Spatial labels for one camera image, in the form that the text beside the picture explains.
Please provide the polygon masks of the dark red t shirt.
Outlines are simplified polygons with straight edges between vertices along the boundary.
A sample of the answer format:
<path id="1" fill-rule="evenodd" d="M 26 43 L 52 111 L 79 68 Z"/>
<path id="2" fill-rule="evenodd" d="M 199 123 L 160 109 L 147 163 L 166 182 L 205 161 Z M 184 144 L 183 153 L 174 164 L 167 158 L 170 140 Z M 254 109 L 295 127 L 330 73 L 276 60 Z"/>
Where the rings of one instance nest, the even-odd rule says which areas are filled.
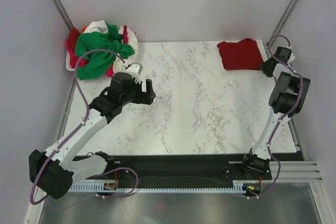
<path id="1" fill-rule="evenodd" d="M 257 41 L 250 38 L 223 41 L 217 48 L 225 70 L 260 70 L 264 63 Z"/>

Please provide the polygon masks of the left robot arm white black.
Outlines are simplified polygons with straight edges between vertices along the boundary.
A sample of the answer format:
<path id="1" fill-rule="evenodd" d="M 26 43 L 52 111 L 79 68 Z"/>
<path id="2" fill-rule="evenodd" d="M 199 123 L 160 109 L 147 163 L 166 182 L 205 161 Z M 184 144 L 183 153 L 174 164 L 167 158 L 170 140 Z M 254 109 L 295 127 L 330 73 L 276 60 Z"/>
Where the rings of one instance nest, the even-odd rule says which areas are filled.
<path id="1" fill-rule="evenodd" d="M 89 177 L 111 178 L 115 165 L 104 152 L 75 161 L 78 152 L 107 126 L 129 103 L 151 105 L 156 97 L 152 80 L 142 82 L 132 73 L 118 72 L 110 85 L 87 105 L 83 119 L 45 151 L 34 150 L 28 159 L 32 189 L 40 188 L 53 199 L 63 197 L 70 187 Z"/>

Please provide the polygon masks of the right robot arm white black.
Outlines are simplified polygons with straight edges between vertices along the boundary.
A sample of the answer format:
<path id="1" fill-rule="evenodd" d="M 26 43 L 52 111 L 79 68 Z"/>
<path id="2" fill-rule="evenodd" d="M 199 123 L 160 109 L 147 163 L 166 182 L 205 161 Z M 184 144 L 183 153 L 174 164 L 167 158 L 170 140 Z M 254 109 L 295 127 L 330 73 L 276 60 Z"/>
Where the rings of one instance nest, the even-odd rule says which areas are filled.
<path id="1" fill-rule="evenodd" d="M 295 71 L 289 63 L 292 50 L 278 47 L 274 55 L 261 65 L 264 74 L 276 79 L 269 98 L 270 113 L 267 123 L 255 145 L 243 158 L 241 174 L 248 179 L 269 169 L 272 148 L 284 126 L 298 114 L 305 102 L 311 80 Z"/>

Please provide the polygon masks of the pink magenta t shirt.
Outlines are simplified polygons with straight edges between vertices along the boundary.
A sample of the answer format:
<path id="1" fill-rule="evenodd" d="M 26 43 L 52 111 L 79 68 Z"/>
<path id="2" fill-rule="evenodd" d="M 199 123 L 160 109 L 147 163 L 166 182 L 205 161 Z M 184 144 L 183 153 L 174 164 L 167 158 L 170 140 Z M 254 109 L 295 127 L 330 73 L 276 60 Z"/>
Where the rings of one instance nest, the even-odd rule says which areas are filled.
<path id="1" fill-rule="evenodd" d="M 67 54 L 66 54 L 66 69 L 68 71 L 74 71 L 77 62 L 79 62 L 78 67 L 84 67 L 88 63 L 88 60 L 79 59 L 79 57 L 76 56 L 73 51 L 71 51 L 71 50 L 67 51 Z"/>

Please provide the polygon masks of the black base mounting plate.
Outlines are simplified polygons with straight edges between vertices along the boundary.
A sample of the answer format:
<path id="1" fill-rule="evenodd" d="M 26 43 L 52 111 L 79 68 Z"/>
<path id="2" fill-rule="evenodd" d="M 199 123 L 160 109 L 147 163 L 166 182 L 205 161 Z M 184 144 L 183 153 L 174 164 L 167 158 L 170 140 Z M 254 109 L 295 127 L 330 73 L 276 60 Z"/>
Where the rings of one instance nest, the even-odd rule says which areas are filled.
<path id="1" fill-rule="evenodd" d="M 264 174 L 244 171 L 242 154 L 113 156 L 99 179 L 116 178 L 122 187 L 229 186 L 235 180 L 269 181 Z"/>

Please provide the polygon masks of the right aluminium frame post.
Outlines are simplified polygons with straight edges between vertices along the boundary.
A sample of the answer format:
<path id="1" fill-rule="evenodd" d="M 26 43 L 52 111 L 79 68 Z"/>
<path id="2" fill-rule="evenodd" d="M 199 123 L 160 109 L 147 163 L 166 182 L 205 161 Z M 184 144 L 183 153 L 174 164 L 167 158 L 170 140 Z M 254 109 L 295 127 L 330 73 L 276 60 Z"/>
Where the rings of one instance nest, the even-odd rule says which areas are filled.
<path id="1" fill-rule="evenodd" d="M 290 15 L 292 14 L 293 10 L 295 9 L 296 5 L 299 3 L 300 0 L 290 0 L 287 4 L 285 11 L 283 12 L 278 24 L 276 25 L 275 29 L 273 30 L 268 42 L 272 40 L 273 37 L 279 35 L 283 27 L 285 26 L 286 22 L 288 21 Z"/>

